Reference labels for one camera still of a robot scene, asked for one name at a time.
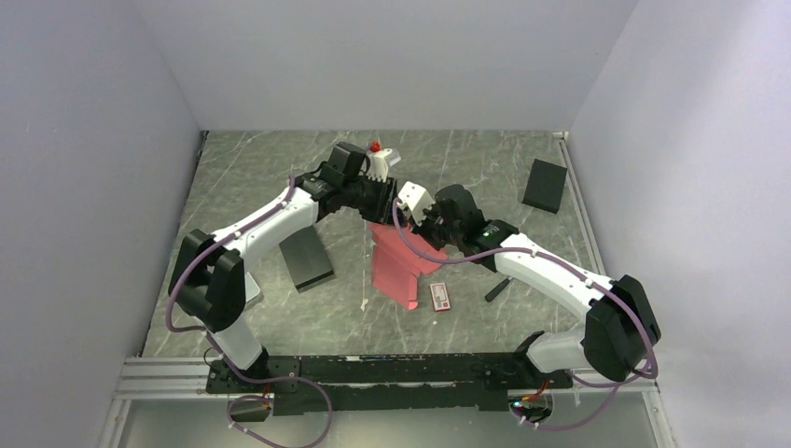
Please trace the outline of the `red cardboard paper box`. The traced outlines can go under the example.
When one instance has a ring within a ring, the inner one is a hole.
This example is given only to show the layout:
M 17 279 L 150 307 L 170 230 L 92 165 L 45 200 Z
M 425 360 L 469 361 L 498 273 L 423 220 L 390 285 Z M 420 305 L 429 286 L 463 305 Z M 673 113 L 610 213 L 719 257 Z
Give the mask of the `red cardboard paper box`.
M 440 268 L 439 263 L 416 255 L 395 227 L 369 224 L 374 243 L 371 282 L 381 293 L 407 311 L 418 307 L 418 280 Z

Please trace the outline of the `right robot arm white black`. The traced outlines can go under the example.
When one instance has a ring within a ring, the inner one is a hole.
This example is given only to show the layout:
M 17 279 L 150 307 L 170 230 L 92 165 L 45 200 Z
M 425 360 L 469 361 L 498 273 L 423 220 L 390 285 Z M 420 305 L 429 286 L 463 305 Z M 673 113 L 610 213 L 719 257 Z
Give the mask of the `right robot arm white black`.
M 658 376 L 653 348 L 659 326 L 638 280 L 615 280 L 551 253 L 517 227 L 486 218 L 461 185 L 432 196 L 409 183 L 398 198 L 413 232 L 432 247 L 451 245 L 462 253 L 461 262 L 533 287 L 579 320 L 574 330 L 538 332 L 522 344 L 513 365 L 520 384 L 536 387 L 552 372 L 583 368 L 618 384 Z

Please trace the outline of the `black box near left arm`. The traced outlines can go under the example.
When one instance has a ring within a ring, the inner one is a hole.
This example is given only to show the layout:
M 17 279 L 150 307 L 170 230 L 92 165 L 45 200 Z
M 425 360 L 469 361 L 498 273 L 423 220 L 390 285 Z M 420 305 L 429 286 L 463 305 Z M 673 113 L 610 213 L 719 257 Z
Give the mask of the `black box near left arm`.
M 334 277 L 333 265 L 315 227 L 295 232 L 279 248 L 297 292 L 318 287 Z

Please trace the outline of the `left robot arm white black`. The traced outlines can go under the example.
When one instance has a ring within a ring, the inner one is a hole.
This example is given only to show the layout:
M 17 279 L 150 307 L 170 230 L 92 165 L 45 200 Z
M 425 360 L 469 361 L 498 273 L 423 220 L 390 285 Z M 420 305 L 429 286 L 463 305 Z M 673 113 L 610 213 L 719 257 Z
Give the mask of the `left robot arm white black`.
M 243 391 L 259 390 L 270 377 L 269 354 L 243 312 L 249 299 L 248 271 L 269 250 L 323 218 L 350 208 L 365 221 L 391 222 L 397 182 L 389 175 L 401 156 L 393 148 L 361 148 L 340 142 L 326 161 L 291 175 L 271 202 L 240 221 L 213 232 L 194 230 L 182 240 L 168 286 L 165 324 L 179 307 L 233 366 L 231 380 Z

